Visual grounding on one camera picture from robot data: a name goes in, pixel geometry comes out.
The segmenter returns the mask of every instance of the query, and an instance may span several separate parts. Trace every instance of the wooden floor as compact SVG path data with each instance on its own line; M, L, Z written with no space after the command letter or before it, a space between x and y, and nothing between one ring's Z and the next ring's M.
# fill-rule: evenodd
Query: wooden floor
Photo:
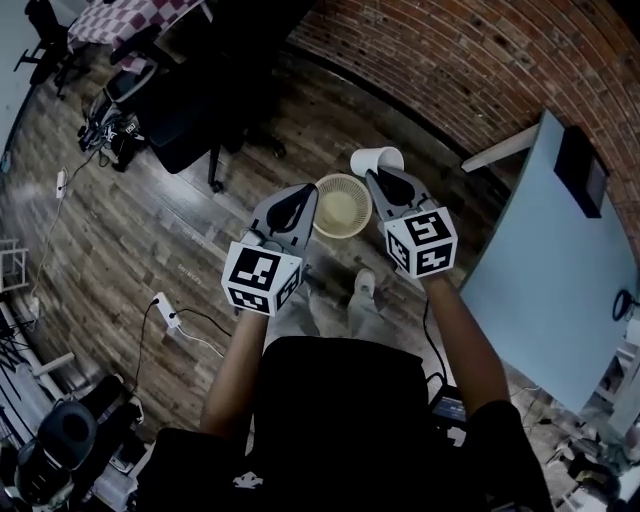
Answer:
M10 173L0 180L2 233L30 249L31 282L56 215L57 173L63 166L73 171L87 158L76 136L83 105L113 73L104 53L92 52L92 72L68 86L64 101L55 97L51 83L37 89L11 148ZM63 386L94 382L114 371L132 386L143 313L159 291L176 308L199 310L232 331L235 318L220 279L229 244L240 238L255 205L288 185L348 173L349 157L359 147L394 145L403 151L407 170L454 213L461 233L454 281L473 265L500 209L476 193L478 183L458 169L455 155L388 105L315 65L282 55L277 76L280 100L268 128L288 154L278 160L251 146L232 156L223 153L222 194L214 195L206 182L207 155L177 175L168 174L149 150L124 174L101 168L97 156L80 171L51 237L36 291L41 319L30 334L44 360L76 354L72 371L56 375ZM437 360L421 326L424 299L393 274L376 222L374 216L349 240L314 233L309 282L316 320L324 335L346 334L353 279L369 267L378 280L378 305L397 326L401 346L422 356L425 370L433 372ZM197 316L182 316L187 333L224 353L225 334ZM435 332L431 322L430 328ZM194 428L220 357L180 333L166 332L156 308L146 324L142 357L137 395L145 408L145 437L163 426Z

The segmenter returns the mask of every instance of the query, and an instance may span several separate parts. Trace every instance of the cup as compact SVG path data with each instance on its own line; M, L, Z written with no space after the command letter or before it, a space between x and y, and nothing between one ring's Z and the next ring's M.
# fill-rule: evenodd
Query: cup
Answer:
M351 170L356 176L364 178L367 171L378 172L378 166L393 167L404 171L404 158L396 148L358 149L351 155Z

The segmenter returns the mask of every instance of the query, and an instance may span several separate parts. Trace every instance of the white table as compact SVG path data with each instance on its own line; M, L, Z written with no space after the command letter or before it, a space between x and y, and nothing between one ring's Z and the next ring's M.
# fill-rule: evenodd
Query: white table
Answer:
M563 132L548 111L526 131L519 182L461 293L498 355L578 413L622 342L613 302L621 288L637 296L638 269L609 198L588 219L554 173ZM509 139L484 163L510 141L523 149Z

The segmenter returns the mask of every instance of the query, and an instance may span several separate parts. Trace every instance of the wall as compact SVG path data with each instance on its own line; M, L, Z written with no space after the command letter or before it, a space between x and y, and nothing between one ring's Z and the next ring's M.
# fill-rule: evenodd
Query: wall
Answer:
M33 65L23 64L13 72L22 52L33 50L40 40L24 15L27 0L0 2L0 151L4 150L13 123L29 92Z
M606 0L318 0L291 41L475 153L548 107L582 126L640 255L640 45Z

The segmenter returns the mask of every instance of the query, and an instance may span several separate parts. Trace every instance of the table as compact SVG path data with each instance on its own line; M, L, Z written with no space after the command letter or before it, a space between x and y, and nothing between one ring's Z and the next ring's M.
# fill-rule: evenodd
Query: table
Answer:
M200 6L209 22L213 15L204 0L95 0L69 27L70 51L82 43L108 44L117 48L149 25L159 25L161 34L193 8ZM145 59L135 55L121 61L126 71L140 73Z
M622 288L637 296L638 268L609 198L588 219L555 174L563 132L545 111L509 139L515 151L532 146L461 295L498 355L579 413L622 343L627 322L613 321L613 302Z

